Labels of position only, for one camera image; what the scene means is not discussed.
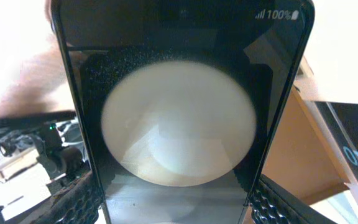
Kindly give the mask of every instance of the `wooden panel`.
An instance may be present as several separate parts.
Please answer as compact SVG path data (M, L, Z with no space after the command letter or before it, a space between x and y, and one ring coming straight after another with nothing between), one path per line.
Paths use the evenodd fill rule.
M304 202L313 203L322 194L337 193L334 189L343 180L294 94L288 98L262 173Z

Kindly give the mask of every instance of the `number 20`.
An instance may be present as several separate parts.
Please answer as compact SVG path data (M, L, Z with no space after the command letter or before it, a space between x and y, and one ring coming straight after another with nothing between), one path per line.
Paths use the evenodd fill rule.
M343 151L345 152L345 155L347 157L347 159L352 163L354 164L355 166L358 165L358 162L357 162L357 159L356 157L354 156L354 154L357 156L358 158L358 152L357 151L352 151L350 150L348 147L344 146L343 147Z

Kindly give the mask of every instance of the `smartphone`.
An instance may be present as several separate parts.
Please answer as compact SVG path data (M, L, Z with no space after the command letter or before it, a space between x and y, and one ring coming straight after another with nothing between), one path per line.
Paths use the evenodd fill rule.
M309 0L53 0L111 223L242 223L314 21Z

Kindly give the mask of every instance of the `black device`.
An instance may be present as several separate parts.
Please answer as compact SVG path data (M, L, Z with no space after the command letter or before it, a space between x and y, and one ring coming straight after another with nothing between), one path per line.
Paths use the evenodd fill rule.
M311 32L312 2L55 0L52 17L107 220L241 222ZM140 180L111 155L102 136L110 92L131 72L171 60L227 72L248 92L257 117L245 158L193 187Z

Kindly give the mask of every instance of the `white surface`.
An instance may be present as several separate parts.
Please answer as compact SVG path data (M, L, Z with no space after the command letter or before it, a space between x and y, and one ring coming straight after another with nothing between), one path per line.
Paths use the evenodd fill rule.
M101 121L123 167L167 186L203 184L229 172L256 130L247 93L219 70L193 62L136 70L108 96Z
M313 2L316 19L305 57L314 77L297 86L307 91L306 100L358 103L358 1Z

